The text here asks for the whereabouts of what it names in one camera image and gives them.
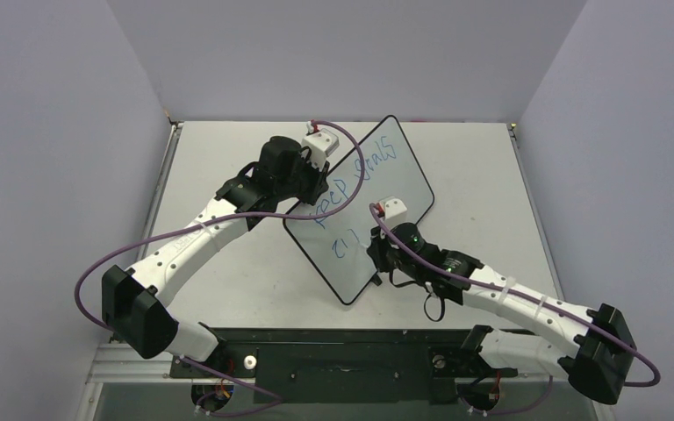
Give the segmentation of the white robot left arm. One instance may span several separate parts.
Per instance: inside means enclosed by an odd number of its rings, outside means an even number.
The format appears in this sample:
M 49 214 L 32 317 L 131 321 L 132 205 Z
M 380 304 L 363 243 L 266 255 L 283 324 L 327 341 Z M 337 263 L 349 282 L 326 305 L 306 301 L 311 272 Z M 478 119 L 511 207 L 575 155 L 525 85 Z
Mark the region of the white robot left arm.
M 184 354 L 203 376 L 226 368 L 226 352 L 202 323 L 173 317 L 168 306 L 183 285 L 217 252 L 251 231 L 262 213 L 287 199 L 315 203 L 328 189 L 328 157 L 339 139 L 322 130 L 296 141 L 273 136 L 257 161 L 227 180 L 187 226 L 152 255 L 102 276 L 103 321 L 142 358 Z

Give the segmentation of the white whiteboard black frame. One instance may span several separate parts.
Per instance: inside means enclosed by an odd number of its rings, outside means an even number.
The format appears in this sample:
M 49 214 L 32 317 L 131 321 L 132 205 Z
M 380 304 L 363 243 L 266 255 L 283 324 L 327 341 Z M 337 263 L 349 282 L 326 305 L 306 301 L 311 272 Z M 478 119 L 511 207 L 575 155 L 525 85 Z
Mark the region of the white whiteboard black frame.
M 418 223 L 435 196 L 399 121 L 388 116 L 334 164 L 329 189 L 315 205 L 298 203 L 283 221 L 285 231 L 340 303 L 352 304 L 376 274 L 367 254 L 375 222 L 369 206 L 387 197 L 407 207 Z

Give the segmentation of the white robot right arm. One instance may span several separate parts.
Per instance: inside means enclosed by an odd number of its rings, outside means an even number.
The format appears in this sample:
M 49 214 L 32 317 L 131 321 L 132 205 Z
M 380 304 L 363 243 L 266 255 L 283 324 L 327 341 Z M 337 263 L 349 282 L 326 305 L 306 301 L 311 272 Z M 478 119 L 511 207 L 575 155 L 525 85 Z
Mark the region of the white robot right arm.
M 473 375 L 488 368 L 544 373 L 608 405 L 630 384 L 637 348 L 624 315 L 612 305 L 593 309 L 530 289 L 472 256 L 425 241 L 413 223 L 372 228 L 368 255 L 378 271 L 407 275 L 440 303 L 484 310 L 525 329 L 478 328 L 459 353 Z

